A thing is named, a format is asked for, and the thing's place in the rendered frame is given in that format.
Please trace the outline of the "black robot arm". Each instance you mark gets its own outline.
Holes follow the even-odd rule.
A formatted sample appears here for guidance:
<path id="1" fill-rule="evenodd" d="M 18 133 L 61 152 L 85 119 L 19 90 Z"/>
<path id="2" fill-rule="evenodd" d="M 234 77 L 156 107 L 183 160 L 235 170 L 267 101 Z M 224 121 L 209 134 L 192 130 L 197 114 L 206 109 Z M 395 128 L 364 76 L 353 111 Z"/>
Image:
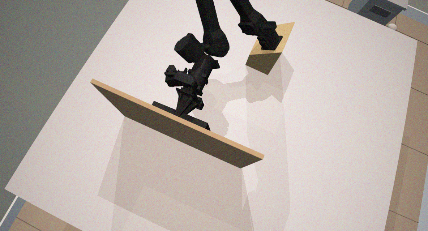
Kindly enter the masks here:
<path id="1" fill-rule="evenodd" d="M 263 15 L 254 10 L 249 0 L 230 1 L 240 16 L 238 27 L 242 33 L 257 36 L 261 50 L 276 50 L 283 37 L 276 32 L 276 22 L 267 21 Z M 230 45 L 220 28 L 214 1 L 196 0 L 196 4 L 204 30 L 203 43 L 200 43 L 193 34 L 188 33 L 175 44 L 174 50 L 186 62 L 194 63 L 193 67 L 203 69 L 210 76 L 212 69 L 220 68 L 218 60 L 214 60 L 211 56 L 221 58 L 226 56 Z M 183 86 L 181 82 L 175 84 L 172 80 L 174 74 L 179 71 L 174 65 L 169 65 L 164 72 L 166 75 L 165 82 L 169 87 Z M 187 68 L 180 72 L 187 73 Z"/>

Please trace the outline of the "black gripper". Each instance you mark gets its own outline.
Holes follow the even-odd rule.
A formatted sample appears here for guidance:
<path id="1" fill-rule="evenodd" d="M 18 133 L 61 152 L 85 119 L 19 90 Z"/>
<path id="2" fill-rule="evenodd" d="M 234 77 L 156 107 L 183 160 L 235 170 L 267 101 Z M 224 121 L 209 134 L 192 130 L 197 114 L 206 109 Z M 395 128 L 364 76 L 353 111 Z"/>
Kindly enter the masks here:
<path id="1" fill-rule="evenodd" d="M 178 94 L 178 102 L 175 110 L 175 116 L 180 117 L 181 114 L 189 114 L 193 109 L 202 110 L 204 102 L 202 98 L 202 90 L 205 84 L 208 84 L 209 75 L 206 71 L 198 67 L 188 69 L 188 74 L 177 72 L 172 80 L 175 84 L 181 82 L 181 89 L 175 88 Z"/>

